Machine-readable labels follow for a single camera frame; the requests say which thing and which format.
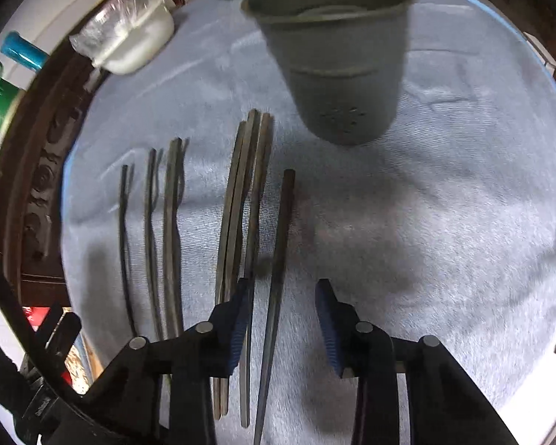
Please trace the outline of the dark chopstick gripper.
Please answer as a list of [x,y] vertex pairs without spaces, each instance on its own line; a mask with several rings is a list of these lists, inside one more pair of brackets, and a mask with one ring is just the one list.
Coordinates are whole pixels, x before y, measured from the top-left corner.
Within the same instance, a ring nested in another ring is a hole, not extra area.
[[284,171],[282,178],[278,222],[272,259],[271,283],[260,373],[260,386],[256,410],[254,431],[255,445],[259,445],[261,443],[263,436],[284,286],[288,233],[294,201],[295,177],[295,171],[287,169]]

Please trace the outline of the dark thin chopstick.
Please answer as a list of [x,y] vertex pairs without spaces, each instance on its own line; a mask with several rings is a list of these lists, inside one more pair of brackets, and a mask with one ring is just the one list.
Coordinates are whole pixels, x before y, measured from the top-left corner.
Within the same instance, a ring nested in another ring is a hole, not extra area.
[[154,326],[154,336],[156,340],[163,339],[162,322],[160,316],[160,304],[158,295],[158,264],[156,263],[156,246],[152,226],[153,205],[153,184],[154,171],[156,164],[156,150],[148,152],[147,169],[144,185],[144,210],[143,210],[143,232],[145,245],[145,268],[148,298],[152,321]]

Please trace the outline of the grey table cloth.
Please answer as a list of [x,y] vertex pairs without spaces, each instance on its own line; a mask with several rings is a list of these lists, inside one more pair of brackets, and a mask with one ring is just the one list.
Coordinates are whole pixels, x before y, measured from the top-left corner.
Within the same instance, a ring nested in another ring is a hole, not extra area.
[[302,125],[261,32],[234,0],[196,0],[149,65],[103,83],[65,174],[62,255],[72,307],[102,363],[131,338],[118,250],[128,166],[127,258],[137,333],[154,327],[145,277],[148,152],[188,143],[179,205],[186,324],[214,306],[238,123],[274,116],[260,219],[252,361],[263,350],[283,172],[295,203],[263,440],[345,444],[355,387],[326,360],[318,279],[393,336],[440,337],[521,444],[556,422],[556,84],[477,0],[417,0],[398,116],[356,148]]

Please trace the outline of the carved dark wooden chair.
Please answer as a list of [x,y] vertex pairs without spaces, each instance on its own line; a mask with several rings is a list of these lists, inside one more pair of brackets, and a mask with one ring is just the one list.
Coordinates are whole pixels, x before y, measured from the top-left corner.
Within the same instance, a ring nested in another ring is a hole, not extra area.
[[22,306],[69,306],[61,258],[64,165],[101,85],[63,40],[19,103],[0,150],[0,269]]

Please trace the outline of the white tub with plastic bag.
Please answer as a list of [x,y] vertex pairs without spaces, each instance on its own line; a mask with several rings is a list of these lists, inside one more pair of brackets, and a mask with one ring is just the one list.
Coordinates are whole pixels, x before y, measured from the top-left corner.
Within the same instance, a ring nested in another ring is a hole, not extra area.
[[151,61],[174,32],[165,0],[106,0],[69,40],[95,68],[129,75]]

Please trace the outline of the grey perforated utensil cup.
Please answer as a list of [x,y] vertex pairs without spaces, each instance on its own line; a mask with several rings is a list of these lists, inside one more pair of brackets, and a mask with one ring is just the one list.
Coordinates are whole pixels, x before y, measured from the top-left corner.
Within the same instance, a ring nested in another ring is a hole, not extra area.
[[301,121],[318,138],[380,138],[398,108],[415,0],[243,0]]

